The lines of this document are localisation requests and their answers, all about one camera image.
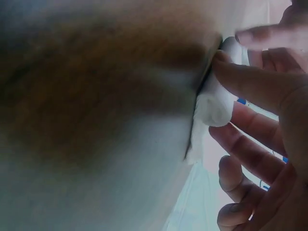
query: white tissue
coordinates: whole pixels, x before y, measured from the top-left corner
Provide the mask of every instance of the white tissue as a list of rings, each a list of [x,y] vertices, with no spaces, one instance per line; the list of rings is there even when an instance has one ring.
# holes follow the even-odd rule
[[[235,64],[242,64],[243,49],[235,37],[227,38],[221,49],[231,57]],[[207,134],[208,127],[221,127],[230,122],[235,100],[237,100],[237,97],[228,92],[211,72],[197,96],[191,145],[186,155],[188,164],[202,160],[204,137]]]

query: blue object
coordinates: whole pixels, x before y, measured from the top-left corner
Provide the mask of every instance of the blue object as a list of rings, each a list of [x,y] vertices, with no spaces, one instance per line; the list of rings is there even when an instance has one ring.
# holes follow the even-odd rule
[[[286,157],[283,157],[282,160],[283,160],[285,163],[288,163],[288,161],[289,161],[288,158],[286,158]]]
[[[237,102],[246,105],[246,100],[239,98]]]

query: fingernail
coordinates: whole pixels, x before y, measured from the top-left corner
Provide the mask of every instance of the fingernail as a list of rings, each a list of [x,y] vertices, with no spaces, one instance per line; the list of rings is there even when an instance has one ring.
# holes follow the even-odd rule
[[[233,213],[237,213],[237,212],[242,211],[244,208],[245,208],[244,204],[233,204],[230,207],[230,211],[233,212]]]
[[[235,33],[235,39],[242,45],[251,43],[254,40],[254,35],[249,31],[238,31]]]

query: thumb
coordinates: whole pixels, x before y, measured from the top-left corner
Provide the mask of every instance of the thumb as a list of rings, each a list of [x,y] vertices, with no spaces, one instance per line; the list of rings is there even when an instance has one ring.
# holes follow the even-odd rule
[[[248,30],[237,31],[237,41],[250,50],[263,50],[272,48],[298,49],[301,40],[300,29],[295,25],[275,24],[258,26]]]

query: hand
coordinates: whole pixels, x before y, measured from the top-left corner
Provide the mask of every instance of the hand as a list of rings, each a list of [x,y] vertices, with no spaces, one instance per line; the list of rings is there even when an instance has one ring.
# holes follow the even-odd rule
[[[210,134],[230,154],[219,164],[220,184],[238,203],[221,209],[220,230],[305,230],[308,227],[307,76],[231,64],[222,52],[216,54],[213,69],[231,93],[279,116],[276,122],[236,103],[233,124],[210,128]],[[251,141],[235,126],[288,157],[288,164]],[[269,184],[269,191],[248,180],[241,165]]]
[[[249,49],[251,66],[287,73],[308,72],[308,10],[303,7],[292,5],[279,24],[238,31],[236,38]]]

